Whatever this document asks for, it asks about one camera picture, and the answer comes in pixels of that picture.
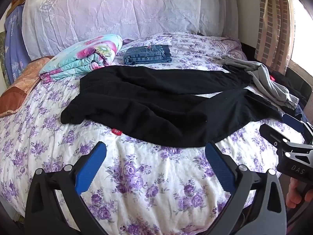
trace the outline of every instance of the bedding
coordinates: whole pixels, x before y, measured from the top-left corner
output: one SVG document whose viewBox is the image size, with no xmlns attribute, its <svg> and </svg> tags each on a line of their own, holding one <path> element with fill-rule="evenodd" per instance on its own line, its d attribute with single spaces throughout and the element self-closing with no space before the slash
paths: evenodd
<svg viewBox="0 0 313 235">
<path fill-rule="evenodd" d="M 30 58 L 56 55 L 104 34 L 238 37 L 236 0 L 26 0 L 22 32 Z"/>
<path fill-rule="evenodd" d="M 128 48 L 152 44 L 169 45 L 173 59 L 171 63 L 145 65 L 153 69 L 223 70 L 218 56 L 245 59 L 238 40 L 176 33 L 129 43 L 113 64 L 123 64 Z M 256 88 L 248 89 L 259 94 Z M 164 147 L 125 134 L 118 136 L 111 128 L 90 120 L 79 125 L 61 124 L 62 110 L 78 93 L 79 77 L 39 82 L 16 114 L 0 119 L 0 194 L 24 215 L 37 168 L 60 170 L 102 141 L 107 146 L 107 157 L 82 198 L 109 234 L 182 235 L 206 230 L 222 211 L 229 194 L 214 175 L 204 148 Z M 303 142 L 301 134 L 289 126 L 264 119 L 250 122 L 218 142 L 218 148 L 250 170 L 275 169 L 276 149 L 259 134 L 263 123 L 292 142 Z M 62 195 L 57 194 L 68 223 L 77 227 Z M 251 192 L 246 205 L 252 197 Z"/>
<path fill-rule="evenodd" d="M 122 38 L 115 34 L 97 36 L 76 43 L 51 59 L 40 70 L 40 77 L 47 83 L 70 76 L 85 75 L 111 65 L 122 44 Z"/>
<path fill-rule="evenodd" d="M 40 81 L 39 71 L 51 59 L 44 57 L 31 62 L 20 77 L 0 97 L 0 118 L 18 112 L 30 92 Z"/>
<path fill-rule="evenodd" d="M 5 65 L 12 84 L 31 62 L 22 36 L 22 12 L 24 4 L 17 6 L 5 21 Z"/>
</svg>

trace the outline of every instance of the floral bedsheet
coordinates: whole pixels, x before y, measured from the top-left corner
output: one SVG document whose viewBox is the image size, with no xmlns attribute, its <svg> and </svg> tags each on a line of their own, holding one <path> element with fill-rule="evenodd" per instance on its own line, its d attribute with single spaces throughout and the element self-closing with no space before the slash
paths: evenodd
<svg viewBox="0 0 313 235">
<path fill-rule="evenodd" d="M 218 56 L 245 59 L 238 40 L 177 33 L 129 43 L 113 64 L 123 63 L 127 48 L 149 44 L 170 45 L 172 53 L 171 63 L 147 65 L 155 69 L 223 70 Z M 88 120 L 80 125 L 63 125 L 60 114 L 78 92 L 79 78 L 39 83 L 18 113 L 0 119 L 0 194 L 24 215 L 37 168 L 58 171 L 102 141 L 107 157 L 82 197 L 109 234 L 181 235 L 208 229 L 230 195 L 214 175 L 204 148 L 158 146 L 124 134 L 117 136 L 110 128 Z M 265 119 L 249 123 L 217 143 L 218 148 L 250 170 L 275 169 L 275 149 L 259 134 L 263 123 L 293 142 L 303 141 L 301 134 L 289 126 Z M 68 223 L 77 227 L 62 195 L 58 199 Z"/>
</svg>

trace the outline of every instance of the brown cushion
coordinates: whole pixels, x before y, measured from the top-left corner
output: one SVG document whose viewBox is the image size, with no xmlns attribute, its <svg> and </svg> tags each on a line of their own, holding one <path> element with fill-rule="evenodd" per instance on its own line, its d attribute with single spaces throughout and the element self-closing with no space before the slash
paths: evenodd
<svg viewBox="0 0 313 235">
<path fill-rule="evenodd" d="M 31 62 L 16 81 L 0 97 L 0 118 L 18 112 L 33 88 L 40 81 L 39 71 L 50 61 L 44 57 Z"/>
</svg>

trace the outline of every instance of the grey clothing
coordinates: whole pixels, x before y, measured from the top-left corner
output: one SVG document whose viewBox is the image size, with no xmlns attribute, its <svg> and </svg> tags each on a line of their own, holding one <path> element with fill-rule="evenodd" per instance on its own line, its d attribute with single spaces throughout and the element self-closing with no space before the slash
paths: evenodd
<svg viewBox="0 0 313 235">
<path fill-rule="evenodd" d="M 229 55 L 222 55 L 221 58 L 222 64 L 243 68 L 252 75 L 258 90 L 279 106 L 286 106 L 293 110 L 297 107 L 299 99 L 291 95 L 286 87 L 271 81 L 269 71 L 264 64 L 236 59 Z"/>
</svg>

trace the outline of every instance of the curtain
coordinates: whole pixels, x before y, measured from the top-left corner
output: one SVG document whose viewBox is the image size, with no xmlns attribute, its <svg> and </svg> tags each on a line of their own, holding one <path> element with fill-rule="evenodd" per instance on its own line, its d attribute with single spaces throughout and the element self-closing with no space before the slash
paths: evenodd
<svg viewBox="0 0 313 235">
<path fill-rule="evenodd" d="M 260 0 L 259 36 L 255 58 L 285 74 L 295 37 L 292 0 Z"/>
</svg>

